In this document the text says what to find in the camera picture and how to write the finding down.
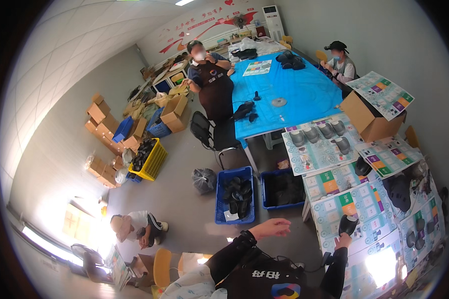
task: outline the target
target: black mesh office chair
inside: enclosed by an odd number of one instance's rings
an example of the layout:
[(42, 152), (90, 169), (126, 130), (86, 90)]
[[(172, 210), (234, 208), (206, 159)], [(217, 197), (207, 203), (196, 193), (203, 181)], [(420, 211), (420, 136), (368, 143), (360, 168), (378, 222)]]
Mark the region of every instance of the black mesh office chair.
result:
[[(213, 128), (213, 134), (210, 132), (210, 127)], [(201, 141), (205, 148), (218, 152), (221, 169), (223, 170), (225, 168), (221, 161), (221, 155), (224, 152), (240, 147), (240, 142), (236, 140), (234, 134), (234, 119), (229, 119), (225, 123), (213, 126), (203, 113), (196, 111), (190, 123), (190, 131)]]

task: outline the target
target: purple label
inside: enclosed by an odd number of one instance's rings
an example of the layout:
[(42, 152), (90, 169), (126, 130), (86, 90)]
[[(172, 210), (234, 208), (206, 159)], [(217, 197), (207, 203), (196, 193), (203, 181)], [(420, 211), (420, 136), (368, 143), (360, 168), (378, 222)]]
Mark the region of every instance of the purple label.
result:
[(329, 193), (327, 193), (327, 194), (338, 194), (338, 193), (340, 193), (340, 190), (339, 190), (339, 189), (336, 189), (336, 190), (331, 191), (331, 192), (329, 192)]
[(393, 148), (393, 149), (391, 150), (391, 152), (393, 152), (393, 154), (395, 154), (395, 155), (398, 155), (398, 154), (401, 153), (401, 151), (398, 150), (397, 148)]
[(401, 103), (399, 103), (399, 102), (394, 103), (393, 106), (396, 107), (396, 109), (399, 110), (399, 111), (402, 111), (402, 110), (404, 110), (404, 108), (405, 108), (405, 107), (404, 107)]
[(375, 154), (373, 154), (372, 156), (369, 156), (368, 160), (371, 161), (371, 163), (380, 161), (379, 158), (377, 158), (377, 156)]
[(377, 202), (377, 204), (379, 205), (379, 209), (381, 210), (381, 212), (384, 212), (383, 203), (379, 200), (379, 201)]
[(371, 89), (372, 90), (374, 90), (375, 92), (380, 92), (380, 91), (382, 91), (382, 89), (380, 89), (379, 87), (377, 87), (377, 86), (373, 86), (373, 87), (371, 87)]

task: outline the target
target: yellow plastic crate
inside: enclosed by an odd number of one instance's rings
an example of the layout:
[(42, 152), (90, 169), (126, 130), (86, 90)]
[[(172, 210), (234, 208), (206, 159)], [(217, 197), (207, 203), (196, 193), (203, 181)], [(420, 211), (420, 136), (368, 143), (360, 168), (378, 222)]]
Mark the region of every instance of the yellow plastic crate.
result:
[(154, 181), (158, 176), (158, 172), (160, 171), (163, 162), (165, 161), (168, 152), (161, 145), (159, 138), (153, 138), (156, 140), (156, 144), (151, 150), (150, 156), (146, 159), (146, 162), (141, 168), (140, 171), (133, 170), (133, 163), (128, 167), (128, 171), (131, 173), (136, 173), (138, 176), (148, 179), (150, 181)]

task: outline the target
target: blue tablecloth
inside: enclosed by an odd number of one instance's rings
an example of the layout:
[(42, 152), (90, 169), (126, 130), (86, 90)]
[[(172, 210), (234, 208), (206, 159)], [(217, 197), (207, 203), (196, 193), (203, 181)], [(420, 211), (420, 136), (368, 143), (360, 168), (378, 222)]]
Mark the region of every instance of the blue tablecloth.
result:
[[(304, 60), (305, 69), (282, 69), (275, 57), (281, 53), (260, 56), (253, 60), (236, 63), (233, 111), (246, 101), (253, 100), (254, 92), (261, 96), (255, 101), (252, 113), (257, 119), (250, 123), (248, 117), (235, 122), (236, 139), (247, 147), (245, 138), (270, 131), (307, 123), (312, 120), (339, 113), (335, 106), (342, 102), (341, 90), (311, 63)], [(268, 74), (243, 76), (251, 62), (272, 60)], [(275, 107), (271, 101), (285, 98), (288, 103)]]

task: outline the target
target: cap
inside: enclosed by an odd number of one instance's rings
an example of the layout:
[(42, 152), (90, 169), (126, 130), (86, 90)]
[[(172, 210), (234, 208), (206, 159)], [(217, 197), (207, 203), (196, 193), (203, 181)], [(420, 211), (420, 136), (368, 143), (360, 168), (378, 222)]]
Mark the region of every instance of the cap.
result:
[(128, 236), (128, 233), (130, 232), (131, 220), (131, 216), (125, 215), (122, 217), (113, 217), (110, 222), (112, 230), (116, 233), (116, 238), (120, 242), (124, 242), (126, 236)]
[(347, 46), (340, 41), (333, 41), (329, 46), (325, 46), (324, 50), (338, 50), (338, 51), (345, 51), (346, 53), (349, 53), (346, 50)]

